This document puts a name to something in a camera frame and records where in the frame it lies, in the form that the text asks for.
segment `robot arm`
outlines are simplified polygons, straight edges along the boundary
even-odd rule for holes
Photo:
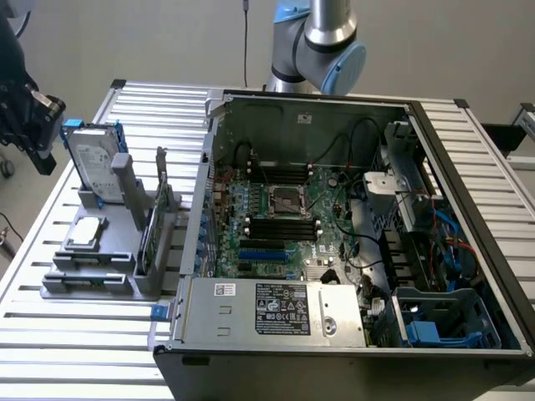
[[[347,94],[360,76],[366,47],[356,41],[350,0],[279,0],[272,72],[266,90]]]
[[[13,9],[5,2],[0,6],[0,143],[15,144],[28,154],[40,174],[50,175],[56,166],[50,150],[59,133],[65,103],[39,93],[7,19]]]

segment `white wall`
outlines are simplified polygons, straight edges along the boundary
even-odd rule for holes
[[[250,0],[249,84],[268,75],[275,0]],[[241,0],[40,0],[23,46],[43,89],[90,118],[113,78],[242,84]],[[532,0],[359,0],[355,93],[465,98],[508,121],[535,101]]]

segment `power supply label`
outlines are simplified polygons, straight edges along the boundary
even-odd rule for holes
[[[258,334],[309,336],[307,286],[258,283],[255,329]]]

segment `blue pcie slot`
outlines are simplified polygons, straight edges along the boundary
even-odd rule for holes
[[[246,261],[288,261],[288,254],[283,251],[240,251],[240,260]]]

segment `aluminum table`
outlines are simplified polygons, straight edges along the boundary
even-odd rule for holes
[[[94,118],[95,123],[119,120],[124,125],[135,173],[147,190],[155,190],[158,182],[156,147],[168,149],[169,182],[183,201],[163,299],[171,300],[177,286],[206,133],[208,90],[126,82],[110,89]],[[417,100],[535,307],[532,197],[469,109],[459,109],[452,100]],[[0,399],[171,400],[147,350],[150,302],[45,301],[39,296],[43,274],[78,208],[78,187],[70,162],[0,282]],[[169,323],[158,323],[157,339],[169,331]],[[522,388],[499,388],[479,399],[533,400],[535,381]]]

